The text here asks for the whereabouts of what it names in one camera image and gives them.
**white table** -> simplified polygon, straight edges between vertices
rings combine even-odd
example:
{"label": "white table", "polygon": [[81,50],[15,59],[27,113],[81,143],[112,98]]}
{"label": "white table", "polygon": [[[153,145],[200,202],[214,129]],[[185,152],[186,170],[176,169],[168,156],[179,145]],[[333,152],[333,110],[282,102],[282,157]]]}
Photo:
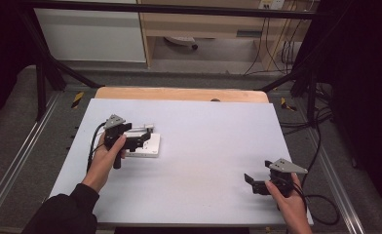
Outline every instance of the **white table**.
{"label": "white table", "polygon": [[284,224],[272,197],[252,194],[244,180],[244,173],[268,179],[264,160],[290,161],[269,103],[92,99],[51,196],[82,181],[93,133],[111,114],[134,126],[153,123],[161,145],[158,158],[127,158],[111,171],[94,210],[99,223]]}

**cabinet door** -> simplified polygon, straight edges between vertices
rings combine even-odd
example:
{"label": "cabinet door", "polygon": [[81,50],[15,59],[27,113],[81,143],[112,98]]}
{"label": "cabinet door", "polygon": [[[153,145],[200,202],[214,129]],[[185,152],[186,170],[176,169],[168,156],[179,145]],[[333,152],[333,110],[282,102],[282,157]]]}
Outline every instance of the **cabinet door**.
{"label": "cabinet door", "polygon": [[[135,0],[95,2],[136,3]],[[145,62],[138,13],[35,11],[56,59]]]}

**person's right hand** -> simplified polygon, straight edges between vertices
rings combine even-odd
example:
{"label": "person's right hand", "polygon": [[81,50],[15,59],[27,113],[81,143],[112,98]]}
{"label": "person's right hand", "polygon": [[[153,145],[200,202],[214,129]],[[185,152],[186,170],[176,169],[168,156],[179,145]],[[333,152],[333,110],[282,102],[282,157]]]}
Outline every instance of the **person's right hand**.
{"label": "person's right hand", "polygon": [[[102,134],[97,144],[99,146],[95,151],[91,167],[82,180],[82,183],[99,193],[100,189],[108,180],[109,172],[111,171],[115,158],[119,156],[119,151],[124,147],[126,140],[127,136],[119,136],[112,148],[108,150],[104,145],[105,134]],[[121,155],[122,158],[125,158],[125,152],[124,150]]]}
{"label": "person's right hand", "polygon": [[[300,187],[300,181],[296,174],[291,174],[291,177]],[[292,190],[289,197],[285,197],[279,189],[271,181],[266,181],[267,189],[277,202],[283,218],[287,224],[289,233],[291,234],[310,234],[312,229],[307,221],[306,210],[304,209],[303,199],[300,195]]]}

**black sleeve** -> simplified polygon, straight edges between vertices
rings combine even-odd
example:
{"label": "black sleeve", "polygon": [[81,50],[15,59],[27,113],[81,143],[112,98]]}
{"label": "black sleeve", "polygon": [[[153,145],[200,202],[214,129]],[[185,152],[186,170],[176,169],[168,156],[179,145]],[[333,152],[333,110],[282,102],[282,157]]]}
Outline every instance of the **black sleeve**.
{"label": "black sleeve", "polygon": [[99,195],[91,187],[79,183],[67,196],[48,199],[24,227],[22,234],[96,233],[93,209]]}

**person's left hand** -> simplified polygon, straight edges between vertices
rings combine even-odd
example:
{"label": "person's left hand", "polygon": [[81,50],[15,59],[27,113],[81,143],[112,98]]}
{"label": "person's left hand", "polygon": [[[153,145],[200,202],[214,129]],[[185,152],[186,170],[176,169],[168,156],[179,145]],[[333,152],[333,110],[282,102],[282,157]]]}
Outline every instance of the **person's left hand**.
{"label": "person's left hand", "polygon": [[[99,193],[100,189],[108,180],[109,172],[111,171],[115,157],[117,157],[118,152],[124,146],[127,137],[125,135],[120,136],[109,151],[106,149],[105,145],[103,145],[104,140],[105,134],[102,134],[99,143],[97,144],[100,145],[100,147],[96,150],[91,167],[85,178],[82,180],[83,184],[91,187],[97,193]],[[125,152],[126,151],[123,151],[121,155],[122,158],[125,158]]]}

